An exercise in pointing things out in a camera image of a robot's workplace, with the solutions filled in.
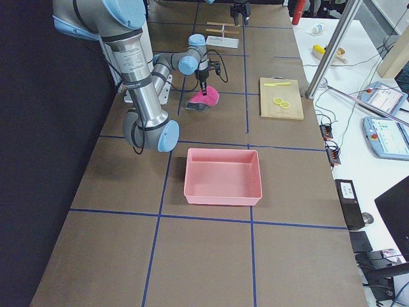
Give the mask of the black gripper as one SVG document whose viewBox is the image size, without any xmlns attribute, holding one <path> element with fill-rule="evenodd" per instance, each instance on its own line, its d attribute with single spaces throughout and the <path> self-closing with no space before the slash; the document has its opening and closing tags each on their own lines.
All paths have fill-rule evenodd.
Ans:
<svg viewBox="0 0 409 307">
<path fill-rule="evenodd" d="M 251 16 L 250 3 L 235 3 L 230 6 L 230 16 L 234 20 L 234 25 L 247 26 Z"/>
<path fill-rule="evenodd" d="M 210 71 L 214 70 L 217 76 L 221 75 L 220 61 L 206 60 L 199 64 L 199 68 L 195 71 L 195 77 L 201 86 L 201 93 L 207 96 L 206 80 L 209 78 Z"/>
</svg>

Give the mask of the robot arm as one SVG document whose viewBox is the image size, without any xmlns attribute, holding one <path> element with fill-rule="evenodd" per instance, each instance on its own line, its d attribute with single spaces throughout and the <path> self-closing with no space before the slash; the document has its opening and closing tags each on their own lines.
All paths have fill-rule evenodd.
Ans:
<svg viewBox="0 0 409 307">
<path fill-rule="evenodd" d="M 219 62 L 208 59 L 206 40 L 202 34 L 189 37 L 189 48 L 185 52 L 162 53 L 152 57 L 153 68 L 149 67 L 140 41 L 140 35 L 126 40 L 127 48 L 115 54 L 124 84 L 129 95 L 135 94 L 135 107 L 160 107 L 158 95 L 162 92 L 171 71 L 183 75 L 195 75 L 201 89 L 187 102 L 187 109 L 206 109 L 219 101 L 218 91 L 207 85 L 209 71 L 220 72 Z"/>
<path fill-rule="evenodd" d="M 223 61 L 208 57 L 206 39 L 193 34 L 184 52 L 162 53 L 146 59 L 143 26 L 147 19 L 144 1 L 53 1 L 55 28 L 83 40 L 101 40 L 111 49 L 112 69 L 132 99 L 123 135 L 137 154 L 144 150 L 170 152 L 180 135 L 178 123 L 162 109 L 160 94 L 170 84 L 170 73 L 194 75 L 200 90 L 186 103 L 188 110 L 203 111 L 217 105 L 219 92 L 207 85 L 211 70 L 220 72 Z"/>
</svg>

